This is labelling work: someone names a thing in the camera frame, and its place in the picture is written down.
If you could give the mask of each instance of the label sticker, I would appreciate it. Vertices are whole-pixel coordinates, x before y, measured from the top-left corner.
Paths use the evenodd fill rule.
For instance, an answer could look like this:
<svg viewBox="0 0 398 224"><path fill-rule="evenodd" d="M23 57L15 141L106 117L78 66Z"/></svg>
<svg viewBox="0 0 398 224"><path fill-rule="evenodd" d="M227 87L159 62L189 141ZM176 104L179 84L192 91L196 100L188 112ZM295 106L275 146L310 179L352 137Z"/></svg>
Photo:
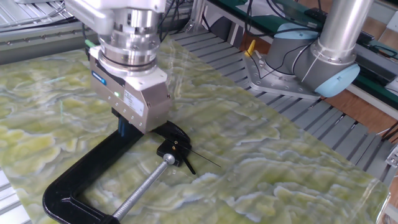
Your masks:
<svg viewBox="0 0 398 224"><path fill-rule="evenodd" d="M106 80L105 80L103 77L99 76L99 75L98 75L97 73L95 73L94 71L91 71L91 74L93 74L93 76L94 76L96 79L98 79L102 84L106 85Z"/></svg>
<svg viewBox="0 0 398 224"><path fill-rule="evenodd" d="M138 100L135 96L129 93L127 90L124 91L123 101L131 109L133 109L139 116L144 115L144 103Z"/></svg>

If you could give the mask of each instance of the blue label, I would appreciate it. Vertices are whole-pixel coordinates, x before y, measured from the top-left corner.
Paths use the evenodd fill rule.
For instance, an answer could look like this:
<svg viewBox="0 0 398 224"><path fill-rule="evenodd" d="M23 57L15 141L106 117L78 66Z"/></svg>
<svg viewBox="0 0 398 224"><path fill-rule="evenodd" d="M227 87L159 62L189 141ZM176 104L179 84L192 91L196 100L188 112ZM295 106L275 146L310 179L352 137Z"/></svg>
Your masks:
<svg viewBox="0 0 398 224"><path fill-rule="evenodd" d="M94 71L91 71L91 74L93 74L93 76L98 79L102 84L106 85L106 80L103 79L101 76L99 76L97 73L95 73Z"/></svg>

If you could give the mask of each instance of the yellow lever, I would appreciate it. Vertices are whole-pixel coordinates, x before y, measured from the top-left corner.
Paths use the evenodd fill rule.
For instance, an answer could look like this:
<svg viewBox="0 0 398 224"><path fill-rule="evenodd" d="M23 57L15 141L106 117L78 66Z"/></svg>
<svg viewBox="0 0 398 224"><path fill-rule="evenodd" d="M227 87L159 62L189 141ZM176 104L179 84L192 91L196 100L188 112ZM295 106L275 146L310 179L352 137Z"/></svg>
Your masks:
<svg viewBox="0 0 398 224"><path fill-rule="evenodd" d="M249 49L244 53L246 56L251 56L254 52L254 46L256 45L256 40L253 40L250 44Z"/></svg>

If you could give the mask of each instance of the white label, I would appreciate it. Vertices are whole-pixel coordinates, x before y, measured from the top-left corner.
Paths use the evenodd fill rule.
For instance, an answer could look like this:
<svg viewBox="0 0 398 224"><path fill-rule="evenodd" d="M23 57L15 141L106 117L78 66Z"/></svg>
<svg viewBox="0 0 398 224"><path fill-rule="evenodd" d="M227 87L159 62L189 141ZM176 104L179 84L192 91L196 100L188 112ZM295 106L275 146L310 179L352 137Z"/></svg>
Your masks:
<svg viewBox="0 0 398 224"><path fill-rule="evenodd" d="M139 116L144 114L144 104L138 100L135 96L129 93L127 90L124 91L124 102L131 109L133 109Z"/></svg>

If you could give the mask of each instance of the blue joint cap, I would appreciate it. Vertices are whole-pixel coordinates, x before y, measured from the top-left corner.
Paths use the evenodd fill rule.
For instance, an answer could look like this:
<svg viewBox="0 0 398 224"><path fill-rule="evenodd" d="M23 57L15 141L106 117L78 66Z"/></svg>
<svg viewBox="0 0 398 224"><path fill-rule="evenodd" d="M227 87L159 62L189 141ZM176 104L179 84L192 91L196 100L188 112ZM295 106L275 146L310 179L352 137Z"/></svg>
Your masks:
<svg viewBox="0 0 398 224"><path fill-rule="evenodd" d="M289 29L297 29L297 28L306 28L306 27L287 23L280 25L280 27L278 28L278 32ZM308 29L308 31L300 30L300 31L284 32L281 34L276 34L274 37L279 39L290 39L290 40L313 40L318 37L318 32L311 31L310 29Z"/></svg>
<svg viewBox="0 0 398 224"><path fill-rule="evenodd" d="M322 83L315 92L324 97L332 97L345 90L358 76L360 67L353 64Z"/></svg>

